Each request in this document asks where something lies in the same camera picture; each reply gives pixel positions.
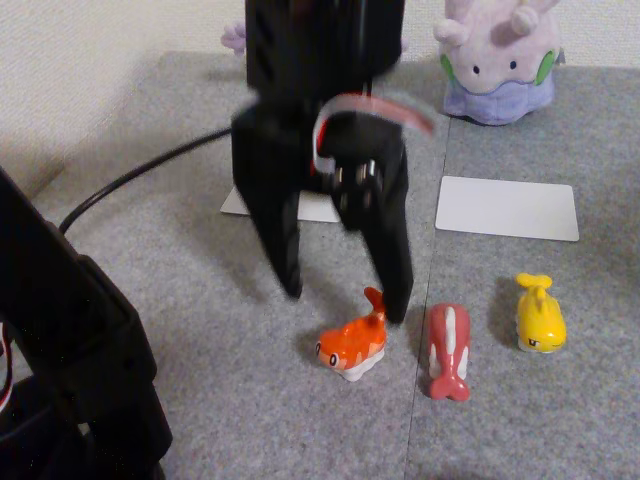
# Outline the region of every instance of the green cheek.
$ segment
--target green cheek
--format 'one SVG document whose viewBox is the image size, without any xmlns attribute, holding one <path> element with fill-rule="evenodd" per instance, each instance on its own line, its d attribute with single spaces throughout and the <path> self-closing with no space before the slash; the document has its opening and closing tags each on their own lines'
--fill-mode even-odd
<svg viewBox="0 0 640 480">
<path fill-rule="evenodd" d="M 453 75 L 453 67 L 451 66 L 451 62 L 449 61 L 446 55 L 440 56 L 440 64 L 442 65 L 442 68 L 444 68 L 444 71 L 447 74 L 449 81 L 453 82 L 456 77 Z"/>
<path fill-rule="evenodd" d="M 549 72 L 553 68 L 553 52 L 547 53 L 542 59 L 542 63 L 540 64 L 540 68 L 538 69 L 538 75 L 536 76 L 536 86 L 542 84 L 549 75 Z"/>
</svg>

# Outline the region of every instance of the red fish toy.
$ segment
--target red fish toy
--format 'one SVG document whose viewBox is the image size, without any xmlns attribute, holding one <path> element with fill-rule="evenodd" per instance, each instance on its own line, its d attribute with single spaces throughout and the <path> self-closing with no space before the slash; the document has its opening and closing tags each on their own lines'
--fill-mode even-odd
<svg viewBox="0 0 640 480">
<path fill-rule="evenodd" d="M 461 305 L 441 303 L 428 316 L 430 395 L 434 400 L 469 399 L 467 361 L 471 345 L 471 319 Z"/>
</svg>

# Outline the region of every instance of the white wall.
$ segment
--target white wall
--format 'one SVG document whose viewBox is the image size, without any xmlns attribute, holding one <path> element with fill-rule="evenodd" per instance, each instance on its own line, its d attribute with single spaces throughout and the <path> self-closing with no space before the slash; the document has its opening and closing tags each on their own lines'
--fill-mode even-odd
<svg viewBox="0 0 640 480">
<path fill-rule="evenodd" d="M 407 0 L 406 59 L 435 53 L 443 11 Z M 640 0 L 562 0 L 556 14 L 568 64 L 640 66 Z M 163 51 L 225 51 L 243 15 L 242 0 L 0 0 L 0 165 L 33 194 Z"/>
<path fill-rule="evenodd" d="M 218 41 L 224 25 L 242 20 L 244 14 L 242 0 L 164 3 L 165 14 L 175 18 L 174 25 L 180 32 L 175 46 L 185 50 L 224 51 Z M 640 67 L 640 0 L 561 0 L 554 12 L 562 29 L 568 64 Z M 431 31 L 433 23 L 442 17 L 444 0 L 406 0 L 407 59 L 436 52 Z"/>
<path fill-rule="evenodd" d="M 152 0 L 0 0 L 0 165 L 34 194 L 155 62 Z"/>
</svg>

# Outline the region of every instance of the black cable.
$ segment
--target black cable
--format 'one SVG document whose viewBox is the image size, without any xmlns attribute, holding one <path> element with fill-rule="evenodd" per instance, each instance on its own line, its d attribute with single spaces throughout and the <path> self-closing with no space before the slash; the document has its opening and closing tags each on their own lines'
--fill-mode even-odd
<svg viewBox="0 0 640 480">
<path fill-rule="evenodd" d="M 184 144 L 170 152 L 167 152 L 159 157 L 140 165 L 139 167 L 131 170 L 128 173 L 125 173 L 117 180 L 114 180 L 109 185 L 104 187 L 102 190 L 94 193 L 89 198 L 87 198 L 84 202 L 78 205 L 60 224 L 60 231 L 64 235 L 69 230 L 69 227 L 75 222 L 80 215 L 89 210 L 92 206 L 102 200 L 104 197 L 109 195 L 110 193 L 116 191 L 118 188 L 123 186 L 124 184 L 130 182 L 131 180 L 139 177 L 143 173 L 147 173 L 149 170 L 153 170 L 154 168 L 162 165 L 163 163 L 168 162 L 169 160 L 173 160 L 174 158 L 187 153 L 191 150 L 194 150 L 206 143 L 215 142 L 216 140 L 225 137 L 231 133 L 231 128 L 225 128 L 224 130 L 218 130 L 216 132 L 205 135 L 204 137 L 197 138 L 192 142 Z"/>
</svg>

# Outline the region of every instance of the yellow whale toy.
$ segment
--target yellow whale toy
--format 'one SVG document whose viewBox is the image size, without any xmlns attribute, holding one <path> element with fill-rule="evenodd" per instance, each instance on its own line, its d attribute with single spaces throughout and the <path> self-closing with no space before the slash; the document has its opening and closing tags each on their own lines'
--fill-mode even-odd
<svg viewBox="0 0 640 480">
<path fill-rule="evenodd" d="M 552 280 L 546 275 L 520 273 L 516 282 L 527 291 L 518 301 L 518 346 L 528 352 L 551 353 L 567 340 L 560 305 L 547 293 Z"/>
</svg>

